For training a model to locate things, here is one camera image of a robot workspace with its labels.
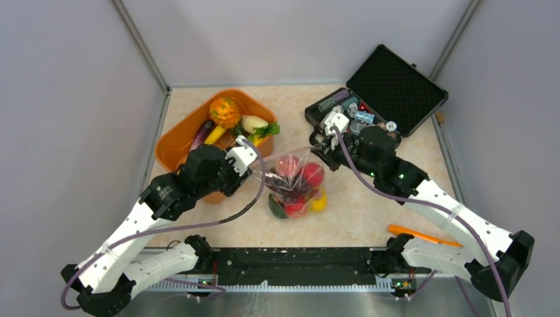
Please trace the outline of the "red toy tomato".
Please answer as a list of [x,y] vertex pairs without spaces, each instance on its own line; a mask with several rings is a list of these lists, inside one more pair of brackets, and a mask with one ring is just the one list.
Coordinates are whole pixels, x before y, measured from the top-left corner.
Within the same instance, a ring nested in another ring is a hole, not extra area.
[[300,178],[302,184],[311,188],[318,188],[325,178],[324,167],[315,162],[306,163],[300,171]]

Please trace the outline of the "toy peach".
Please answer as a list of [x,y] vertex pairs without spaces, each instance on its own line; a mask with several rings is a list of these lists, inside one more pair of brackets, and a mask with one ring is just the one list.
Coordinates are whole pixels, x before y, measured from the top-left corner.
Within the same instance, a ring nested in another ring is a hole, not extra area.
[[298,174],[300,159],[294,155],[284,155],[275,163],[276,174],[284,178],[293,178]]

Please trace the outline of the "clear zip top bag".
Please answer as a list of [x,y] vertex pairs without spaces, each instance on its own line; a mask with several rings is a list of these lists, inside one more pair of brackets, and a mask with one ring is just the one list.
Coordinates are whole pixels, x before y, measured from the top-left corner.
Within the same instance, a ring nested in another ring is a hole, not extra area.
[[328,204],[326,165],[312,151],[300,147],[256,161],[250,168],[267,189],[267,206],[278,219],[297,219],[323,212]]

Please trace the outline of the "dark toy grape bunch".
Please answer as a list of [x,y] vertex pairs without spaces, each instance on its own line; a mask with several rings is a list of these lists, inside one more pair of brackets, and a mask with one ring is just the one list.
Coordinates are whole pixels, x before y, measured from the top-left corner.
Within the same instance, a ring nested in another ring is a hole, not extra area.
[[284,178],[273,172],[265,173],[265,185],[283,201],[303,197],[309,200],[317,190],[302,184],[300,174],[293,178]]

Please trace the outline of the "red toy pepper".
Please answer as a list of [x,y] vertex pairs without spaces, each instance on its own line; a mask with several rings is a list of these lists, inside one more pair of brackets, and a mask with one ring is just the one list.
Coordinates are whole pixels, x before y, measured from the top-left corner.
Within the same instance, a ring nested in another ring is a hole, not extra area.
[[307,214],[307,201],[303,197],[288,199],[284,202],[284,212],[288,218],[300,218]]

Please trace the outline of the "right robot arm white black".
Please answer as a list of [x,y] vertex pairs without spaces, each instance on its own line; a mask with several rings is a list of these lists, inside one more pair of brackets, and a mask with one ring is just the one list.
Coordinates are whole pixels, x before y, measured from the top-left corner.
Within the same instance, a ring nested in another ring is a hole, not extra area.
[[374,193],[397,201],[439,226],[458,243],[452,247],[410,234],[388,241],[389,267],[405,272],[424,267],[469,281],[486,297],[504,302],[527,270],[534,237],[520,230],[511,233],[483,219],[442,190],[428,174],[396,155],[397,141],[377,126],[356,136],[314,130],[312,152],[336,171],[350,168]]

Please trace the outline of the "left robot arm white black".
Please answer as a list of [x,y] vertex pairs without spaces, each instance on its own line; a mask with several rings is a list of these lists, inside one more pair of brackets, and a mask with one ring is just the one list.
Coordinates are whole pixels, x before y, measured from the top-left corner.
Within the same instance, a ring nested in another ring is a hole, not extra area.
[[154,235],[175,231],[174,222],[201,198],[213,192],[231,196],[251,175],[250,165],[262,159],[247,140],[229,150],[201,145],[175,171],[154,178],[99,249],[61,271],[65,289],[77,292],[77,309],[92,316],[115,316],[159,281],[183,271],[207,271],[211,248],[200,236],[189,236],[145,260],[137,260],[137,255]]

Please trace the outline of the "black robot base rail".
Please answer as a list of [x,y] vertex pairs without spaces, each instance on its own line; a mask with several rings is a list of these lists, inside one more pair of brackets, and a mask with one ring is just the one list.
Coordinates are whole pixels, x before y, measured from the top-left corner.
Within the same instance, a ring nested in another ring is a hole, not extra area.
[[186,272],[215,278],[219,285],[350,286],[373,285],[393,274],[430,273],[409,267],[384,248],[221,248]]

